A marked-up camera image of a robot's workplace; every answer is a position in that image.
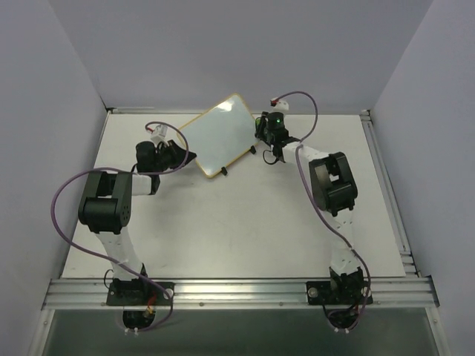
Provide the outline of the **green black eraser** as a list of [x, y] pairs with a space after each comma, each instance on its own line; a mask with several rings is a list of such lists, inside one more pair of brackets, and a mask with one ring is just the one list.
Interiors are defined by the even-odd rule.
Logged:
[[265, 128], [265, 124], [266, 124], [266, 119], [263, 118], [262, 116], [259, 116], [255, 120], [255, 137], [259, 140], [262, 140], [264, 137], [263, 130]]

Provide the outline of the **yellow framed whiteboard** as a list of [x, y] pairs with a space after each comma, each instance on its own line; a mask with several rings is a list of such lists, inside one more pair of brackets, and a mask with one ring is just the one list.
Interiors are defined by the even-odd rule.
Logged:
[[225, 98], [191, 121], [179, 127], [182, 143], [197, 155], [196, 163], [211, 179], [247, 153], [258, 140], [255, 118], [238, 93]]

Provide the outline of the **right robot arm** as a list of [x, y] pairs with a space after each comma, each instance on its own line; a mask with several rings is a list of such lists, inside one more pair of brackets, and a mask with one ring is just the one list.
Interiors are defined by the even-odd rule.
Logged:
[[[302, 139], [289, 134], [284, 124], [285, 102], [276, 102], [276, 108], [264, 111], [255, 120], [255, 138], [267, 145], [276, 162], [296, 165], [311, 202], [321, 223], [333, 233], [330, 276], [346, 283], [362, 281], [365, 262], [353, 246], [353, 209], [358, 189], [346, 156], [342, 152], [328, 154], [306, 146]], [[204, 113], [183, 125], [177, 132], [183, 144], [190, 145], [199, 156], [197, 164], [207, 177], [217, 174], [210, 163], [220, 153], [234, 158], [243, 155], [236, 145], [243, 145], [248, 131], [224, 121], [211, 125], [213, 113]]]

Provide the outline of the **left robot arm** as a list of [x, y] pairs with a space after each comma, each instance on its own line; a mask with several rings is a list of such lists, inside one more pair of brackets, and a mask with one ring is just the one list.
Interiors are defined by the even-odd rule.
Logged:
[[136, 160], [129, 172], [93, 171], [88, 174], [79, 204], [79, 221], [96, 235], [113, 265], [114, 279], [131, 282], [146, 276], [129, 232], [132, 198], [155, 195], [160, 175], [188, 165], [197, 154], [175, 141], [136, 145]]

